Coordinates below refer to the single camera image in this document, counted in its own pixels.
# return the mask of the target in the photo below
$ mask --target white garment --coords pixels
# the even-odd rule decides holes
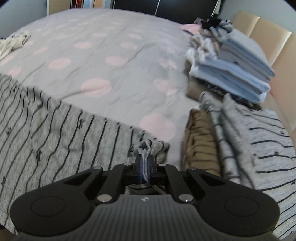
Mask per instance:
[[[4,59],[11,51],[23,47],[30,37],[30,32],[24,31],[6,39],[0,39],[0,60]]]

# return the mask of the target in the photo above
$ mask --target gray wall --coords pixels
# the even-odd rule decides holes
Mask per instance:
[[[220,18],[233,20],[238,11],[258,15],[296,33],[296,11],[284,0],[226,0]]]
[[[0,8],[0,38],[46,16],[46,0],[9,0]]]

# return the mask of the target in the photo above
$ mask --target beige padded headboard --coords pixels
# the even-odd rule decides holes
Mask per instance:
[[[254,39],[272,64],[271,95],[279,105],[296,145],[296,35],[273,22],[247,12],[238,12],[234,27]]]

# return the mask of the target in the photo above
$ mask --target brown folded garment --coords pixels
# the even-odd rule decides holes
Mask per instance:
[[[190,110],[183,142],[183,169],[196,167],[221,176],[213,125],[204,110]]]

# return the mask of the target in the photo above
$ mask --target bed sheet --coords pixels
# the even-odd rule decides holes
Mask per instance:
[[[137,126],[170,143],[180,168],[189,111],[185,91],[190,34],[180,24],[111,9],[71,9],[22,29],[32,37],[0,72],[90,113]]]

